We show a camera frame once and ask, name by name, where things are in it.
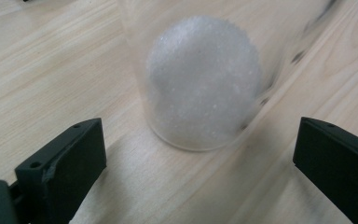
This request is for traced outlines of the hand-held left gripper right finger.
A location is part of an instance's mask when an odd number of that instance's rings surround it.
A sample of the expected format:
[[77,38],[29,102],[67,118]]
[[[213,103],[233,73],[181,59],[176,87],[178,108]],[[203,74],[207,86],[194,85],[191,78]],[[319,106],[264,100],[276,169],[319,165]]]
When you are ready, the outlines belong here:
[[358,136],[303,117],[295,166],[353,223],[358,224]]

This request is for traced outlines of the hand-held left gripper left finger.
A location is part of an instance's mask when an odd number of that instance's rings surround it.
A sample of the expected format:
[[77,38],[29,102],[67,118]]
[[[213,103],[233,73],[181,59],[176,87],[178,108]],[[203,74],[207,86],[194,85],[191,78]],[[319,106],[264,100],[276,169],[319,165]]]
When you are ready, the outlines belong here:
[[16,169],[31,224],[69,224],[106,167],[100,119],[79,122]]

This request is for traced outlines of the glass jar with silver lid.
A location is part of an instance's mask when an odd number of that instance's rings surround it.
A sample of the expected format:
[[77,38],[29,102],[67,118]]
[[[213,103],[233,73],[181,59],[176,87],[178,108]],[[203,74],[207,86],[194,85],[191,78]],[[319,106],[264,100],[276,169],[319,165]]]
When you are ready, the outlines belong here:
[[239,139],[342,0],[117,0],[151,130],[206,151]]

